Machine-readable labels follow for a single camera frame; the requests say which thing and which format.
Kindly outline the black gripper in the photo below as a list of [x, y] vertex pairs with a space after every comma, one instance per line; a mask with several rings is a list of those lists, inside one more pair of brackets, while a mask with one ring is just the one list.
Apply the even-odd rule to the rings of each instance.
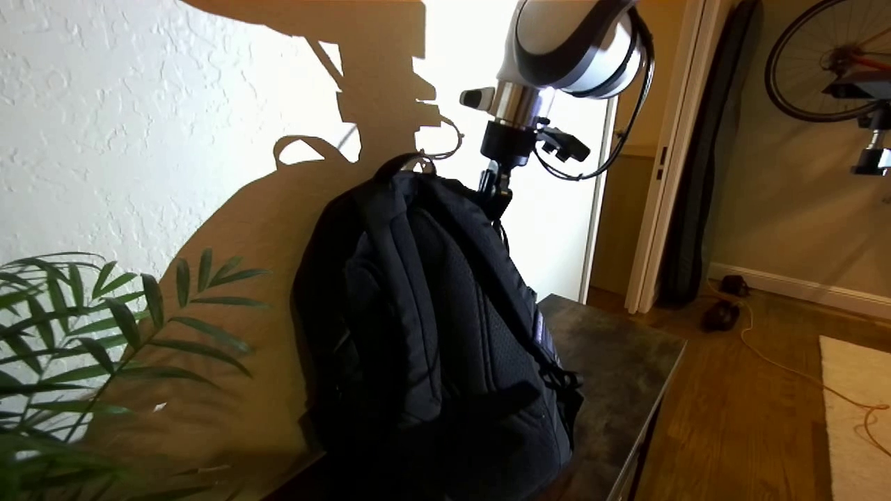
[[486, 159], [486, 168], [482, 171], [482, 189], [486, 196], [506, 196], [511, 171], [529, 161], [532, 147], [532, 132], [490, 121], [482, 139], [482, 157]]

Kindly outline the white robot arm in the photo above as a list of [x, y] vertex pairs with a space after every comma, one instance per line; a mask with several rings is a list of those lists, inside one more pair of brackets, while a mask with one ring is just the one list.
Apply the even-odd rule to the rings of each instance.
[[559, 182], [589, 182], [611, 168], [623, 139], [589, 173], [565, 173], [546, 161], [585, 161], [589, 147], [542, 118], [542, 94], [611, 100], [639, 83], [643, 107], [653, 77], [653, 38], [634, 0], [517, 0], [497, 80], [465, 89], [460, 102], [490, 118], [482, 139], [483, 196], [510, 196], [510, 175], [536, 159]]

